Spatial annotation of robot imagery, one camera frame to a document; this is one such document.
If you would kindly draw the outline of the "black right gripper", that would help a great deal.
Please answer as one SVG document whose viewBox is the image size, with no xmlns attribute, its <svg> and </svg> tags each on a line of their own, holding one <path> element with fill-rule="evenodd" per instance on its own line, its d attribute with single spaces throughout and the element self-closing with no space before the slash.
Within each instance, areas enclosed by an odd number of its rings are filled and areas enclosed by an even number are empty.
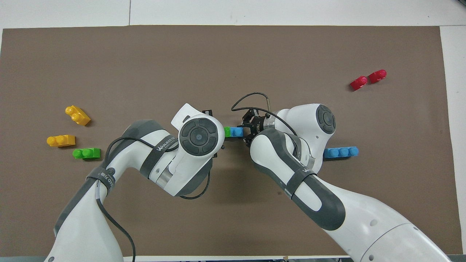
<svg viewBox="0 0 466 262">
<path fill-rule="evenodd" d="M 242 118 L 243 126 L 251 126 L 250 134 L 243 137 L 247 147 L 251 146 L 253 139 L 257 136 L 258 133 L 262 132 L 264 129 L 264 122 L 270 118 L 270 114 L 265 114 L 264 116 L 259 116 L 256 114 L 254 109 L 249 109 Z"/>
</svg>

